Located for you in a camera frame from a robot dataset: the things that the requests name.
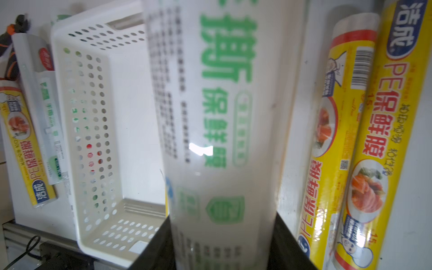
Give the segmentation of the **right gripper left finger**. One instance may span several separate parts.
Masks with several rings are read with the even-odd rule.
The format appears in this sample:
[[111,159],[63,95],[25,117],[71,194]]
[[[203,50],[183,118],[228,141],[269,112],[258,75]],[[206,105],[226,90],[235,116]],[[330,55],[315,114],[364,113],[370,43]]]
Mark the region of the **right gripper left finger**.
[[169,217],[165,219],[148,246],[131,264],[128,270],[176,270]]

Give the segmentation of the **white wrap roll red label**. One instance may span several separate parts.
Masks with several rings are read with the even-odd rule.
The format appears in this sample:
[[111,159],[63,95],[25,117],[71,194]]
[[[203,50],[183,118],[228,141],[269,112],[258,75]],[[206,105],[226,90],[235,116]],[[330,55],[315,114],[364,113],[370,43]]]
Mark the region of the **white wrap roll red label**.
[[70,196],[56,75],[48,44],[26,33],[13,35],[12,42],[48,183],[52,187],[63,184]]

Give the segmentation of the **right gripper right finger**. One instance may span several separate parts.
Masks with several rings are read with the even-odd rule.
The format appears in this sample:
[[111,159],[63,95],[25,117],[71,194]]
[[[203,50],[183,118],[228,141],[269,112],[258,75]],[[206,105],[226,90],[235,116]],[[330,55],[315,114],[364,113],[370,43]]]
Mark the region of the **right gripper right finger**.
[[287,225],[276,214],[274,223],[268,270],[317,270],[310,259],[302,252]]

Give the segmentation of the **orange black pliers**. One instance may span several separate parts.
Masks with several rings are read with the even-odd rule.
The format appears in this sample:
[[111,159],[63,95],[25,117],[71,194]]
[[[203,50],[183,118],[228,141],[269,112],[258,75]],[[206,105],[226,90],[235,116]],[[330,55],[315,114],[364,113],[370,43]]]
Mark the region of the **orange black pliers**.
[[16,81],[19,78],[20,71],[18,60],[12,42],[12,36],[17,33],[27,33],[30,28],[28,19],[24,14],[16,17],[15,22],[7,26],[6,31],[1,34],[1,56],[6,54],[6,70],[1,76],[2,81]]

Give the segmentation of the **white plastic basket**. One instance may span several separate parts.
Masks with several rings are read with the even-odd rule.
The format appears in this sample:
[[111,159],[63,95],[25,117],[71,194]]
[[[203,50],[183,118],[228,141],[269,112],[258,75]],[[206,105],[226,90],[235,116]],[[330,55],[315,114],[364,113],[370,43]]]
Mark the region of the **white plastic basket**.
[[165,220],[141,2],[58,22],[51,46],[78,246],[128,268]]

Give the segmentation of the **yellow wrap roll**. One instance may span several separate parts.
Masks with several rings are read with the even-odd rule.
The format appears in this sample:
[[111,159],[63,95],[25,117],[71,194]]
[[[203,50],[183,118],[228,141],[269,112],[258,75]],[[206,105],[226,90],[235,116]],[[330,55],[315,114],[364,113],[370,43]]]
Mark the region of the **yellow wrap roll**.
[[24,94],[17,83],[3,79],[1,80],[1,123],[6,128],[32,206],[39,208],[56,200],[55,190],[48,183]]
[[386,1],[331,270],[377,267],[431,45],[430,1]]
[[297,242],[319,270],[330,259],[363,112],[380,17],[358,13],[336,23],[313,130]]

